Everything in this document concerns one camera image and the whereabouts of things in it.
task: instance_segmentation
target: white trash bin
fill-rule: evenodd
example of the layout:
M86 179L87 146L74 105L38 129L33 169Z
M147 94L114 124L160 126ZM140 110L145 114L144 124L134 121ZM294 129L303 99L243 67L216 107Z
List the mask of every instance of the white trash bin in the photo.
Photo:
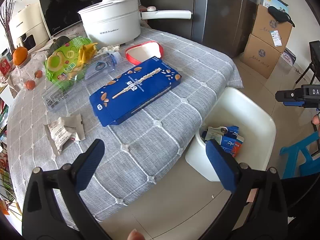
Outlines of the white trash bin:
M247 163L252 169L264 171L267 168L276 137L276 125L262 108L234 88L225 88L220 98L204 120L202 127L193 137L186 152L186 161L209 181L220 181L212 167L201 134L208 126L239 127L244 137L236 161Z

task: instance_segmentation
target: gray checkered tablecloth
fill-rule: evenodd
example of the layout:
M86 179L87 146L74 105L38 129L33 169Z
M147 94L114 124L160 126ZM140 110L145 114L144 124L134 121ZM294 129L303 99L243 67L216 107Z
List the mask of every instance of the gray checkered tablecloth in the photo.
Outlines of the gray checkered tablecloth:
M85 35L80 25L72 31L61 35ZM9 110L7 140L12 182L21 207L33 168L48 171L72 163L100 138L106 146L105 155L80 195L93 216L104 220L137 199L172 168L226 86L242 87L236 65L225 54L169 33L142 28L141 35L121 47L120 53L124 56L127 47L150 40L163 46L163 60L181 73L182 82L121 125L102 127L93 114L89 95L132 68L126 60L57 113L49 112L41 97L52 85L49 80L43 79L32 91L18 93ZM62 154L55 157L44 124L79 113L86 139L67 142ZM74 226L61 193L57 190L55 195L66 222Z

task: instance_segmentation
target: blue snack box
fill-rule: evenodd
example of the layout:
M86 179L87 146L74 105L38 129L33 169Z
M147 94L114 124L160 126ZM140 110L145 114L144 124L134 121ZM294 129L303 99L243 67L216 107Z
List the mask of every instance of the blue snack box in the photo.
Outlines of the blue snack box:
M236 139L222 136L220 145L226 153L230 153L233 157L236 157L243 142L244 138L239 135L237 135Z
M152 57L93 93L90 103L102 126L118 125L180 82L176 70Z

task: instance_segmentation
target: plastic bottle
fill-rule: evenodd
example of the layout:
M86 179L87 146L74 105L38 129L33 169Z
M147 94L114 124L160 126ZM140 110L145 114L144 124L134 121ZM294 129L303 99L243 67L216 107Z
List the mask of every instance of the plastic bottle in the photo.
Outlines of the plastic bottle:
M102 78L103 75L113 71L121 61L122 57L117 51L112 53L104 52L94 57L85 73L84 82L89 84Z

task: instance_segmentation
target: finger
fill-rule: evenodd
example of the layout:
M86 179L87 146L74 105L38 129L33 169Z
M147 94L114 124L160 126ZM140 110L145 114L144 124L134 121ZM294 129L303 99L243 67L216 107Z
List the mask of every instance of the finger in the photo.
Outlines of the finger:
M320 124L319 116L317 114L312 118L312 123Z
M138 232L136 229L132 230L127 240L145 240L143 234Z

